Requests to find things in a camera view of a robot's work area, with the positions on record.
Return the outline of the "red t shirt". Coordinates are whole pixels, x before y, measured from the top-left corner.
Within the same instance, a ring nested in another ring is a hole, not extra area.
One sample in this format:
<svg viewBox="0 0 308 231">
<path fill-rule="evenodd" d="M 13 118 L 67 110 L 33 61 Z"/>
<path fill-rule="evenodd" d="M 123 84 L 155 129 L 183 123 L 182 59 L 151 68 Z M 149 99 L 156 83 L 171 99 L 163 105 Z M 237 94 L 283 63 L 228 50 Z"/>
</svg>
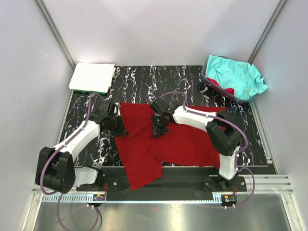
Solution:
<svg viewBox="0 0 308 231">
<path fill-rule="evenodd" d="M 162 163 L 220 167 L 208 134 L 187 125 L 170 124 L 168 133 L 152 138 L 153 110 L 148 104 L 121 103 L 127 136 L 115 137 L 131 190 L 162 177 Z"/>
</svg>

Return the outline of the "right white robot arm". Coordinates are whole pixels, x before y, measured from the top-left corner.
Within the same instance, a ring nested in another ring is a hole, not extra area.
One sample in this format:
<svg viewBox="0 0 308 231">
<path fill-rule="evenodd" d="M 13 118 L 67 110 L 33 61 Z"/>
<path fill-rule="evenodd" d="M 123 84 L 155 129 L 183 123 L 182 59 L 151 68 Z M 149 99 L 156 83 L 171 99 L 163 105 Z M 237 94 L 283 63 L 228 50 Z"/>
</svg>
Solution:
<svg viewBox="0 0 308 231">
<path fill-rule="evenodd" d="M 154 111 L 153 138 L 165 135 L 169 124 L 187 125 L 205 131 L 219 154 L 218 176 L 213 180 L 204 180 L 205 189 L 210 192 L 235 190 L 238 178 L 236 159 L 244 135 L 227 120 L 226 110 L 203 112 L 185 105 L 169 105 L 161 99 L 152 102 L 150 108 Z"/>
</svg>

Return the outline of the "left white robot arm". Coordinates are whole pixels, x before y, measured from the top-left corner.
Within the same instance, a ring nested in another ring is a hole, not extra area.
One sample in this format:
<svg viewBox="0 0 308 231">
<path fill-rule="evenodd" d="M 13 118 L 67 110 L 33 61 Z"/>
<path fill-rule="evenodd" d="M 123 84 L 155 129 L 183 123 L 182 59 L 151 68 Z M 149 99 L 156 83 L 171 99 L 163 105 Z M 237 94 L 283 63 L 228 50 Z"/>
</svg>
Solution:
<svg viewBox="0 0 308 231">
<path fill-rule="evenodd" d="M 120 103 L 101 103 L 66 139 L 39 152 L 35 183 L 45 195 L 68 193 L 73 187 L 86 185 L 97 191 L 103 187 L 100 167 L 76 167 L 80 152 L 104 131 L 114 136 L 127 135 L 120 113 Z"/>
</svg>

